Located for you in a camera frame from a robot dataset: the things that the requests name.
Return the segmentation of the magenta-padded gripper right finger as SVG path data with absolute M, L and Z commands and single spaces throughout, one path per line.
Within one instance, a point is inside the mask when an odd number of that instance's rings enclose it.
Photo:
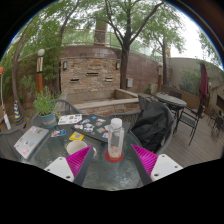
M 134 144 L 131 145 L 131 156 L 143 185 L 152 183 L 182 169 L 182 166 L 168 155 L 156 155 Z

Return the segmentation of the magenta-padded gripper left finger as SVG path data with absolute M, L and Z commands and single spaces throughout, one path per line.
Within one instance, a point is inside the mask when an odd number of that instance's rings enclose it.
M 45 168 L 45 171 L 82 186 L 93 155 L 94 149 L 90 145 L 67 158 L 58 157 Z

